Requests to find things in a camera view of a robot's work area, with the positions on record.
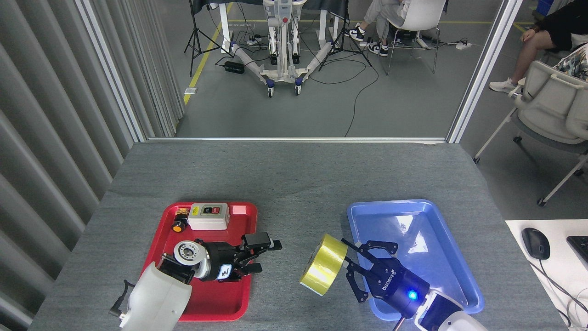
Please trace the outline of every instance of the blue led light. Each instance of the blue led light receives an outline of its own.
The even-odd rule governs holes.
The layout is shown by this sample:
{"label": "blue led light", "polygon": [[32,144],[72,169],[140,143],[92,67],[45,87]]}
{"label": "blue led light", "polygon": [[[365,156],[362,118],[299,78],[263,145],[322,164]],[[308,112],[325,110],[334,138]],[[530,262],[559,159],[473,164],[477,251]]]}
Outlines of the blue led light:
{"label": "blue led light", "polygon": [[413,291],[413,290],[408,291],[408,298],[410,300],[416,300],[418,297],[419,296],[418,296],[418,294],[416,294],[415,291]]}

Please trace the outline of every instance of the keyboard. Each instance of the keyboard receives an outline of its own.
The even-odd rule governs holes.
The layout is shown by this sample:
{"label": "keyboard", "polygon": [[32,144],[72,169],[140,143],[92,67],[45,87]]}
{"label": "keyboard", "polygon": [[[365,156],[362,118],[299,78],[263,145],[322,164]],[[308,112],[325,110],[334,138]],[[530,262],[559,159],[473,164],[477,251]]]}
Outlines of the keyboard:
{"label": "keyboard", "polygon": [[569,236],[567,242],[588,269],[588,236]]}

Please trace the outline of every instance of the blue tray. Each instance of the blue tray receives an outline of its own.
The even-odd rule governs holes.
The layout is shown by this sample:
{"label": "blue tray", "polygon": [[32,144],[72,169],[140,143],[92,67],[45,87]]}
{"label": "blue tray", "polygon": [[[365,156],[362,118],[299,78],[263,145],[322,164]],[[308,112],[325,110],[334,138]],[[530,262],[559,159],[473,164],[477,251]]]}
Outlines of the blue tray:
{"label": "blue tray", "polygon": [[[484,298],[463,259],[439,209],[428,200],[397,200],[354,203],[347,209],[353,240],[392,241],[402,265],[431,284],[432,289],[454,298],[468,314],[482,311]],[[389,257],[384,250],[371,250],[376,257]],[[359,264],[372,264],[358,255]],[[383,320],[401,315],[384,301],[369,300],[373,313]]]}

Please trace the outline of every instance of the tripod stand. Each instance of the tripod stand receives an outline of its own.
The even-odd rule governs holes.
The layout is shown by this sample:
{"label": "tripod stand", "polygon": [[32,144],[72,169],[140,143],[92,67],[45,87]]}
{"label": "tripod stand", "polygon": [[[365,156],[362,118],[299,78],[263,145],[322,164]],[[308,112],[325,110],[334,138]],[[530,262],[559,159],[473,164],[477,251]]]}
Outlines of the tripod stand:
{"label": "tripod stand", "polygon": [[350,22],[349,10],[347,9],[347,6],[346,6],[345,7],[345,18],[343,19],[343,26],[341,27],[341,31],[339,31],[339,33],[337,34],[337,38],[333,42],[333,45],[331,46],[331,50],[330,50],[329,54],[320,63],[319,71],[323,68],[323,66],[325,65],[329,56],[331,56],[333,54],[337,54],[339,52],[350,52],[350,53],[354,53],[354,54],[361,54],[363,56],[363,58],[366,59],[367,64],[369,64],[369,66],[372,67],[372,63],[368,60],[368,57],[363,53],[363,51],[359,50],[359,44],[353,38],[349,37],[349,40],[350,40],[349,47],[351,47],[351,42],[353,42],[355,44],[355,47],[357,48],[357,50],[343,48],[344,43],[345,43],[345,31],[347,31],[347,29],[349,27],[349,22]]}
{"label": "tripod stand", "polygon": [[[212,38],[207,36],[204,32],[202,32],[202,30],[200,30],[198,28],[198,26],[196,25],[196,18],[195,18],[196,12],[194,11],[194,4],[193,4],[192,0],[188,0],[188,2],[190,2],[190,13],[192,14],[192,23],[194,24],[194,30],[192,30],[192,34],[190,35],[190,39],[188,40],[188,44],[186,45],[186,48],[184,48],[184,54],[186,54],[188,47],[192,49],[192,60],[190,63],[190,77],[191,77],[192,76],[192,68],[194,67],[194,59],[204,53],[211,52],[216,49],[221,49],[222,46],[217,44],[216,41],[214,41]],[[203,35],[206,39],[210,40],[212,43],[214,43],[216,45],[216,47],[213,47],[211,49],[206,49],[203,51],[202,47],[200,46],[200,37],[199,37],[200,34]]]}

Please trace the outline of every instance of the label sticker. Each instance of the label sticker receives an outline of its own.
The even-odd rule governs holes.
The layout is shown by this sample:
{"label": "label sticker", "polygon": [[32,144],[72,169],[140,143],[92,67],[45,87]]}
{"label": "label sticker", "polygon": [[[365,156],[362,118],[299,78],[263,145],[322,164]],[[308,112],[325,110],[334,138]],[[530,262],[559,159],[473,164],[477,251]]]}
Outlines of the label sticker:
{"label": "label sticker", "polygon": [[220,266],[219,275],[216,279],[225,279],[230,275],[230,271],[233,268],[231,264],[223,264]]}

